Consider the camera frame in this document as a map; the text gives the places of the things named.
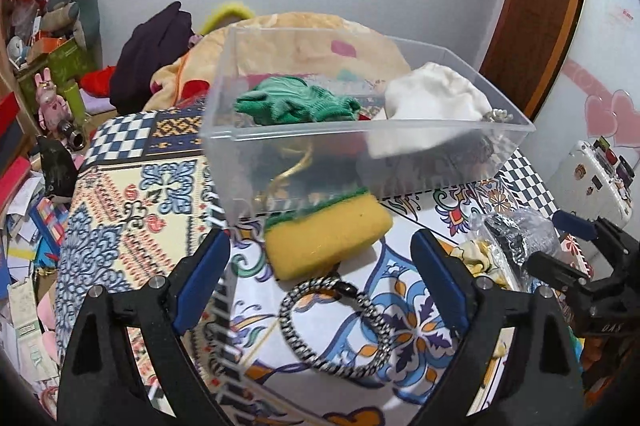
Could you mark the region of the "yellow fuzzy headband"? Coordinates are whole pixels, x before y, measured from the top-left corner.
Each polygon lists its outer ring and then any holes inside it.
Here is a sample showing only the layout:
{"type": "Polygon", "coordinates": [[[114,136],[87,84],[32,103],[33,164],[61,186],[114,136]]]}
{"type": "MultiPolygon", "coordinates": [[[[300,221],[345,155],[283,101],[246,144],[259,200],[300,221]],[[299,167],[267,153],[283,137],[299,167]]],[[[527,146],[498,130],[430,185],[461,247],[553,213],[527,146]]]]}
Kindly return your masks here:
{"type": "Polygon", "coordinates": [[[231,23],[252,19],[255,16],[254,10],[242,2],[232,1],[220,4],[205,19],[198,33],[207,35],[217,29],[227,27],[231,23]]]}

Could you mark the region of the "beige fleece blanket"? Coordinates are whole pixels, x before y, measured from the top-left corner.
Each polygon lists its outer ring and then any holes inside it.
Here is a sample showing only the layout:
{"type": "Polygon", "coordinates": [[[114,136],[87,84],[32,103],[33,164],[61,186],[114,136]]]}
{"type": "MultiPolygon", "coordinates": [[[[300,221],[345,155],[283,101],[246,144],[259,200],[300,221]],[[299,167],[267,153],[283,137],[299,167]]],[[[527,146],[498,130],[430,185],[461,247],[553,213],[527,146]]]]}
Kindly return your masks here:
{"type": "Polygon", "coordinates": [[[227,63],[227,43],[238,45],[231,54],[242,75],[349,72],[382,92],[411,67],[391,38],[358,22],[315,12],[285,12],[230,24],[200,38],[184,55],[157,70],[146,111],[165,110],[202,94],[215,84],[227,63]]]}

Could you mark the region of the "brown wooden door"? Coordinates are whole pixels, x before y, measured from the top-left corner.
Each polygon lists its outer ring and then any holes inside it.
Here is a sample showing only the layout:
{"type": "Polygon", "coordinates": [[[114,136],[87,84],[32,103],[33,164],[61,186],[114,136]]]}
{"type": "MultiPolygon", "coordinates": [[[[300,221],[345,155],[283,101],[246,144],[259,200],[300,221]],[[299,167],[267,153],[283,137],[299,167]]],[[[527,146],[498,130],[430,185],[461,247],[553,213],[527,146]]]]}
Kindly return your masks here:
{"type": "Polygon", "coordinates": [[[530,120],[560,72],[583,1],[503,1],[480,73],[530,120]]]}

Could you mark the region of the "yellow floral scrunchie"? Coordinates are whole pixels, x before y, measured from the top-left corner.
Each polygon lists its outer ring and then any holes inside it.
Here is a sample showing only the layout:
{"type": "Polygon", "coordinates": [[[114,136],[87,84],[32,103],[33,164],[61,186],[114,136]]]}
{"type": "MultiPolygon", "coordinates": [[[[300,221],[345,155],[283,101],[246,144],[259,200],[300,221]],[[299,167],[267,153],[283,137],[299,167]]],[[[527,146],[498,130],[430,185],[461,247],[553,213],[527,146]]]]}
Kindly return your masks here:
{"type": "Polygon", "coordinates": [[[449,256],[462,261],[474,278],[485,276],[503,289],[509,287],[502,270],[492,259],[491,247],[488,241],[469,240],[463,242],[455,246],[449,252],[449,256]]]}

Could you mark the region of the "dark purple garment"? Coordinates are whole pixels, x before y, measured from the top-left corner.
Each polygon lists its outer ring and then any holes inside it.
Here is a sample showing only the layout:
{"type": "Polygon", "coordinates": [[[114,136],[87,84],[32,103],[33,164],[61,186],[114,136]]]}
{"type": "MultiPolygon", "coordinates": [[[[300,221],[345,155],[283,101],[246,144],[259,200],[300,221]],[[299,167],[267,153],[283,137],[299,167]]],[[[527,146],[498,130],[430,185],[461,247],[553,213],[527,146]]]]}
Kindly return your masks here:
{"type": "Polygon", "coordinates": [[[110,102],[119,115],[143,110],[153,74],[183,56],[193,35],[191,14],[178,1],[134,28],[110,79],[110,102]]]}

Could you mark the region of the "black plastic bag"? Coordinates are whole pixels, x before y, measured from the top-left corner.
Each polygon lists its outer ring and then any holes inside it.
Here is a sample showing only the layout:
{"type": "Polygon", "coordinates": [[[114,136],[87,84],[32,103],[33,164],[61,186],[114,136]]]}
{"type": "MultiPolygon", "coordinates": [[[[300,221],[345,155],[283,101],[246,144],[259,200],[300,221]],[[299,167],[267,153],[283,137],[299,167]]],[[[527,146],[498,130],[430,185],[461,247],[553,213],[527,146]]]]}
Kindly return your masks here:
{"type": "Polygon", "coordinates": [[[46,194],[58,198],[71,198],[78,177],[78,168],[72,155],[58,140],[39,136],[37,143],[46,194]]]}

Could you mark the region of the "white soft cloth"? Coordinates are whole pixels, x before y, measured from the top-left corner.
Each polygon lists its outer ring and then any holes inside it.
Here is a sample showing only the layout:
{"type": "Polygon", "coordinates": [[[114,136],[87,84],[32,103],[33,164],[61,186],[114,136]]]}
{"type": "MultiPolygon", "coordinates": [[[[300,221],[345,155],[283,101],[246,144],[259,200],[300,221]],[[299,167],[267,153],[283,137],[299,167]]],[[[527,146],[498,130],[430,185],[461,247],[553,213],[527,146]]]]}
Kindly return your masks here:
{"type": "Polygon", "coordinates": [[[486,95],[458,72],[435,62],[387,83],[384,106],[374,117],[385,127],[367,136],[371,157],[434,149],[462,134],[454,127],[401,128],[400,120],[478,122],[491,112],[486,95]]]}

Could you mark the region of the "grey plush toy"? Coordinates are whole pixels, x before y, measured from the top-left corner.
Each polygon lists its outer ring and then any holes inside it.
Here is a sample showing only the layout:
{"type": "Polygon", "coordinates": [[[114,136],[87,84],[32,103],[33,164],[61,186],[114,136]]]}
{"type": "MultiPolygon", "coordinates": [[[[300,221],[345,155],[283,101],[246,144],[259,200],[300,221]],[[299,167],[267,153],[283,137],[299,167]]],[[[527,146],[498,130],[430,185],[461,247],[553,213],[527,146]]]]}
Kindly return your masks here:
{"type": "Polygon", "coordinates": [[[100,38],[98,0],[47,0],[40,30],[49,33],[70,31],[81,48],[92,50],[100,38]]]}

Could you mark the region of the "yellow green sponge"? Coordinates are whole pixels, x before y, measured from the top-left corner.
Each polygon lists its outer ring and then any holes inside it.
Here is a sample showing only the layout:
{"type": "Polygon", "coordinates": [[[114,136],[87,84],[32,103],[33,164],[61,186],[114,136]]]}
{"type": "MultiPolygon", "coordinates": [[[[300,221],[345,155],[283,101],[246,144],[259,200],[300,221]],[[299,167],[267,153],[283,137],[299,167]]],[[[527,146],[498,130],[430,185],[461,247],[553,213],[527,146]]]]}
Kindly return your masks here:
{"type": "Polygon", "coordinates": [[[388,210],[362,188],[308,209],[269,217],[265,251],[279,280],[297,280],[362,253],[392,226],[388,210]]]}

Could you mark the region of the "white stickered suitcase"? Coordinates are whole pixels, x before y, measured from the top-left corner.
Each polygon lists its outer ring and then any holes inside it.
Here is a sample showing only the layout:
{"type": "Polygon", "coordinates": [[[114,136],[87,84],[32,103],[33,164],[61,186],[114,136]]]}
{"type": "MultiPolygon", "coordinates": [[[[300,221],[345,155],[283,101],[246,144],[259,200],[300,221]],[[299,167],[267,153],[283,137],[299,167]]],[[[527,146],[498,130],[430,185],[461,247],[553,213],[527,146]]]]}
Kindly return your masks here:
{"type": "Polygon", "coordinates": [[[547,183],[562,211],[625,228],[634,213],[630,187],[636,173],[604,136],[579,140],[547,183]]]}

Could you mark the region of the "pink rabbit toy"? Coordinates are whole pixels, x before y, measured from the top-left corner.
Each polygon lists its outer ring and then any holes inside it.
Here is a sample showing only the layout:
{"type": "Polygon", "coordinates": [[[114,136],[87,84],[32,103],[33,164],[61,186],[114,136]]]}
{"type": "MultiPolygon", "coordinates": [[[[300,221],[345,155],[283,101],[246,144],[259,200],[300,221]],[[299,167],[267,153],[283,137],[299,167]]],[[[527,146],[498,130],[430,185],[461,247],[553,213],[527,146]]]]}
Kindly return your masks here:
{"type": "Polygon", "coordinates": [[[49,68],[35,74],[38,121],[42,129],[56,133],[58,125],[73,119],[66,100],[58,94],[49,68]]]}

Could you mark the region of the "red cloth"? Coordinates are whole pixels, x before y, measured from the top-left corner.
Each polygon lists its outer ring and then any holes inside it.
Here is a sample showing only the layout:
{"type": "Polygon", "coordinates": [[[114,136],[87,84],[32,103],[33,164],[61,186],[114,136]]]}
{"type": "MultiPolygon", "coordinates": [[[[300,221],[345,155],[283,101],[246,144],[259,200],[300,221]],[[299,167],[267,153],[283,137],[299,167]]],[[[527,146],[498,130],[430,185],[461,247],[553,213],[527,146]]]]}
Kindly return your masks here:
{"type": "Polygon", "coordinates": [[[109,66],[88,72],[79,80],[79,86],[92,97],[108,98],[111,96],[111,79],[115,70],[114,66],[109,66]]]}

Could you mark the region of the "green cardboard box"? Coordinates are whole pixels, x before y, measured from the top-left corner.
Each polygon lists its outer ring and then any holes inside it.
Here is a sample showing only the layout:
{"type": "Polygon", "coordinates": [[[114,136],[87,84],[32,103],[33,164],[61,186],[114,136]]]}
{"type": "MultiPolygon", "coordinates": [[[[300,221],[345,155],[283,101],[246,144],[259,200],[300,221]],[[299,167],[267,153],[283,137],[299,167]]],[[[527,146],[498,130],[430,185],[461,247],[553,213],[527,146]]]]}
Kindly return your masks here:
{"type": "Polygon", "coordinates": [[[18,72],[16,77],[27,110],[33,116],[37,115],[39,108],[35,74],[41,73],[45,68],[50,70],[51,81],[63,98],[66,98],[69,82],[78,83],[85,74],[98,70],[93,53],[79,47],[75,41],[67,41],[52,53],[38,57],[26,69],[18,72]]]}

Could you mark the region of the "green knitted glove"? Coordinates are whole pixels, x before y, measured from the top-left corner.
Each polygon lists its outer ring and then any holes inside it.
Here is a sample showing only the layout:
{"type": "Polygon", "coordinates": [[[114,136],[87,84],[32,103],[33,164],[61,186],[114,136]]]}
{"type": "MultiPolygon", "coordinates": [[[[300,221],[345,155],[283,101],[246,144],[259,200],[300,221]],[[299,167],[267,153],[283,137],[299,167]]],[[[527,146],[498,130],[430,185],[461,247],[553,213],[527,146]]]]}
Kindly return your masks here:
{"type": "Polygon", "coordinates": [[[337,96],[297,76],[272,75],[234,101],[237,113],[262,126],[357,121],[354,97],[337,96]]]}

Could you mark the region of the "patterned colourful tablecloth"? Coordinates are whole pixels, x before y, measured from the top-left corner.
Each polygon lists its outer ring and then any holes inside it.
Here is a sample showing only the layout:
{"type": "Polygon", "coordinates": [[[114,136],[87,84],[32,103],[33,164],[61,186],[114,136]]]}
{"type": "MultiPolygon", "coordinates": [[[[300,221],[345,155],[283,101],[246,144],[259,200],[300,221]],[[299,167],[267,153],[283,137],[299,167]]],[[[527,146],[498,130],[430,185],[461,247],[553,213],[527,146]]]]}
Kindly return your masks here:
{"type": "MultiPolygon", "coordinates": [[[[116,117],[96,132],[79,174],[58,264],[56,349],[64,352],[93,285],[134,290],[224,227],[198,130],[203,107],[116,117]]],[[[478,217],[530,206],[555,211],[551,192],[522,153],[477,183],[385,201],[384,238],[335,274],[366,292],[392,329],[390,361],[360,383],[300,363],[278,322],[286,285],[264,250],[262,221],[231,228],[230,261],[184,346],[205,384],[238,425],[405,425],[433,394],[454,355],[448,330],[410,258],[416,231],[445,249],[465,242],[478,217]]]]}

